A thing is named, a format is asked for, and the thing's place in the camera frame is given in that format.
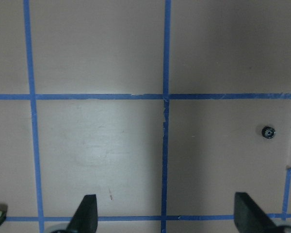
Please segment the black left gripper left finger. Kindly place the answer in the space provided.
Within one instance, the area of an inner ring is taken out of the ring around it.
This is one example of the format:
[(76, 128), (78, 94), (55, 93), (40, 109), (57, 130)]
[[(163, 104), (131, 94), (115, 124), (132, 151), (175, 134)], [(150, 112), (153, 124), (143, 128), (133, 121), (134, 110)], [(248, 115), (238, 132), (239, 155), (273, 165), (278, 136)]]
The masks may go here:
[(98, 225), (97, 197), (85, 195), (68, 224), (68, 233), (95, 233)]

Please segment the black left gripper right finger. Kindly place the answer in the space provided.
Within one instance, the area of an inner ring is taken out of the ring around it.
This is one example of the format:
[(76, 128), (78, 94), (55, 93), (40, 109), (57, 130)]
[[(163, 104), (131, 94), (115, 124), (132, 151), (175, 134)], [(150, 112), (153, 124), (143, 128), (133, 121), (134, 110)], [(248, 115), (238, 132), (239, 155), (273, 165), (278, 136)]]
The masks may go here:
[(281, 232), (281, 228), (245, 192), (234, 195), (234, 224), (239, 233)]

